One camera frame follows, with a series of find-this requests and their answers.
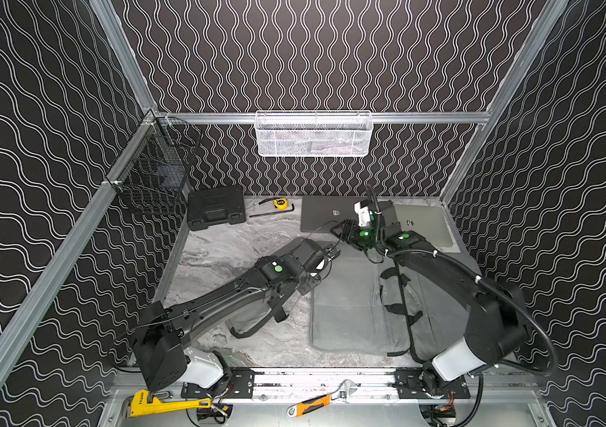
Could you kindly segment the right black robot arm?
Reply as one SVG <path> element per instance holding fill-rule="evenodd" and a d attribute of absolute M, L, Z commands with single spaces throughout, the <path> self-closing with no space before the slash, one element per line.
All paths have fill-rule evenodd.
<path fill-rule="evenodd" d="M 394 272 L 406 268 L 429 279 L 468 313 L 462 337 L 423 363 L 422 384 L 433 391 L 463 375 L 478 374 L 496 364 L 533 375 L 550 376 L 558 368 L 558 353 L 548 333 L 525 309 L 516 286 L 502 286 L 483 277 L 463 262 L 445 254 L 415 231 L 399 227 L 363 228 L 345 220 L 331 234 L 362 252 L 376 249 L 394 262 Z M 535 333 L 548 351 L 544 368 L 506 359 Z"/>

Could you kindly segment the grey zippered laptop bag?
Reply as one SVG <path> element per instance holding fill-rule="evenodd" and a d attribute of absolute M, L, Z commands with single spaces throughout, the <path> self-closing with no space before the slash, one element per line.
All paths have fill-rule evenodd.
<path fill-rule="evenodd" d="M 395 258 L 397 303 L 408 326 L 408 353 L 423 363 L 464 337 L 479 273 L 461 254 L 409 253 Z"/>

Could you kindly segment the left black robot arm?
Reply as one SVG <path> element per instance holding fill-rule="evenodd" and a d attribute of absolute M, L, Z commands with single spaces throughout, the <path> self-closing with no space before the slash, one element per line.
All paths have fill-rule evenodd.
<path fill-rule="evenodd" d="M 286 320 L 285 302 L 319 285 L 338 255 L 335 244 L 296 238 L 206 295 L 170 307 L 153 302 L 133 332 L 133 353 L 146 389 L 162 391 L 182 382 L 224 391 L 232 377 L 224 357 L 196 350 L 194 342 L 222 322 L 229 323 L 236 337 L 246 338 L 269 320 Z"/>

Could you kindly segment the silver laptop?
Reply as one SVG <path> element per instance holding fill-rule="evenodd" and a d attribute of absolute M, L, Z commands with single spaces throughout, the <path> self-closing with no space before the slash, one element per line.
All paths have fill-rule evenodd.
<path fill-rule="evenodd" d="M 435 247 L 451 247 L 452 235 L 443 216 L 435 206 L 394 205 L 397 220 L 404 231 L 414 231 Z"/>

